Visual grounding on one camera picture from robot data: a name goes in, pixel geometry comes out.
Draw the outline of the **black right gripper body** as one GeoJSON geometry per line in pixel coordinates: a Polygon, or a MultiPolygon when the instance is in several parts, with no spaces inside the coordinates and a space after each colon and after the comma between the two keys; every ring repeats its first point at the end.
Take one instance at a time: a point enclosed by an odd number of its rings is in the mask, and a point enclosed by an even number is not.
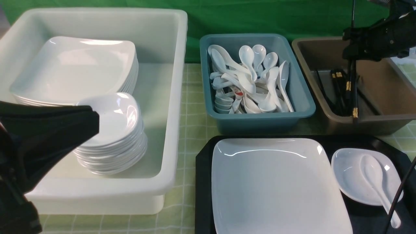
{"type": "Polygon", "coordinates": [[[381,19],[364,28],[346,28],[342,39],[349,41],[342,58],[379,62],[390,57],[404,58],[416,44],[415,13],[401,18],[381,19]]]}

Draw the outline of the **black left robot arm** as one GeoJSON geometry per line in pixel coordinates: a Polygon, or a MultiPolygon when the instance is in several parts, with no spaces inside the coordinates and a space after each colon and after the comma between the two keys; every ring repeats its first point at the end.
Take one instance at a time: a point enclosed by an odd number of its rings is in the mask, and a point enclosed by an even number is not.
{"type": "Polygon", "coordinates": [[[68,153],[99,132],[90,106],[39,107],[1,102],[0,229],[39,234],[38,211],[25,194],[68,153]]]}

